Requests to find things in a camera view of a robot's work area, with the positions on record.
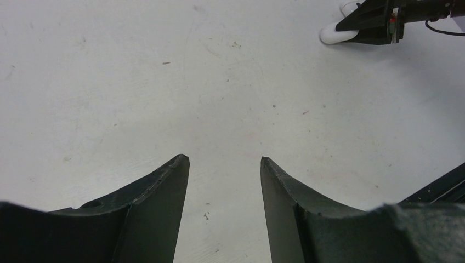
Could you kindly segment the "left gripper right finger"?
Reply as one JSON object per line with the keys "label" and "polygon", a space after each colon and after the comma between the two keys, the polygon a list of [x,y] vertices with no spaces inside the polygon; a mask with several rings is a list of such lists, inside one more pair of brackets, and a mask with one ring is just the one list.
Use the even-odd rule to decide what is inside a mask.
{"label": "left gripper right finger", "polygon": [[269,157],[260,179],[273,262],[464,262],[464,203],[363,211],[313,190]]}

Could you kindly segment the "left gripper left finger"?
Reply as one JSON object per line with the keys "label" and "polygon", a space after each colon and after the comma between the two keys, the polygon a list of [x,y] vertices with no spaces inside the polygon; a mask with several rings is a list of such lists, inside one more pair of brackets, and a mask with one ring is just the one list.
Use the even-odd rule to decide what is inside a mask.
{"label": "left gripper left finger", "polygon": [[1,262],[172,262],[189,178],[179,154],[79,208],[1,203]]}

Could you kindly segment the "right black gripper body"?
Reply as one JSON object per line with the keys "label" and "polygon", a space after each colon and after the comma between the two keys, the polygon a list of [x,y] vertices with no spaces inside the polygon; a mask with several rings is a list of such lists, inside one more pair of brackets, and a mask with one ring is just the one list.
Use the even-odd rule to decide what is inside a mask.
{"label": "right black gripper body", "polygon": [[404,36],[405,1],[389,1],[388,36],[390,44],[399,43]]}

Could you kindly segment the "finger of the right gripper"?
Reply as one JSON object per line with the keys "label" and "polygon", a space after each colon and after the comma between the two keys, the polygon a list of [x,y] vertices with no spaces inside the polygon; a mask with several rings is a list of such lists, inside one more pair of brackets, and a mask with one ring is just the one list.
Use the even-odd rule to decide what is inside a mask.
{"label": "finger of the right gripper", "polygon": [[368,45],[387,45],[391,44],[391,36],[385,28],[367,28],[358,30],[357,35],[343,43],[361,43]]}
{"label": "finger of the right gripper", "polygon": [[344,18],[336,25],[336,31],[360,31],[385,26],[391,12],[391,1],[348,1],[340,4]]}

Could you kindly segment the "white charging case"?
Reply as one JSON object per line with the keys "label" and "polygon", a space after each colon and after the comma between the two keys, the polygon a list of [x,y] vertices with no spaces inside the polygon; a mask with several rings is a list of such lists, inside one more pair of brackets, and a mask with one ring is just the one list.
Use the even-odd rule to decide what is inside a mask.
{"label": "white charging case", "polygon": [[[345,1],[339,5],[339,10],[345,18],[355,11],[363,2],[364,1]],[[342,43],[355,38],[359,34],[359,30],[337,31],[336,25],[337,22],[334,22],[320,30],[319,38],[323,44],[332,45]]]}

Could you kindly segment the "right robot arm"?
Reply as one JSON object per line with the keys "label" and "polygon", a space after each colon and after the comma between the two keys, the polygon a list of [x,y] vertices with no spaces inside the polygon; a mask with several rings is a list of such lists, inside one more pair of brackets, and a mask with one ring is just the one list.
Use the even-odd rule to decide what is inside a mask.
{"label": "right robot arm", "polygon": [[335,25],[336,32],[354,31],[347,42],[370,45],[398,43],[403,39],[405,25],[424,22],[433,32],[463,37],[464,33],[437,30],[429,25],[440,19],[464,16],[464,1],[425,0],[394,1],[367,0],[356,5],[345,18]]}

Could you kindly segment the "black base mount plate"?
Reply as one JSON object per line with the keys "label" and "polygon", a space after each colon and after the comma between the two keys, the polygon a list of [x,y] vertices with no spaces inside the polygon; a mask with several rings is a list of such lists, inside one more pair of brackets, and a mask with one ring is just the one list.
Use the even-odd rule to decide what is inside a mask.
{"label": "black base mount plate", "polygon": [[464,203],[464,163],[431,182],[401,203]]}

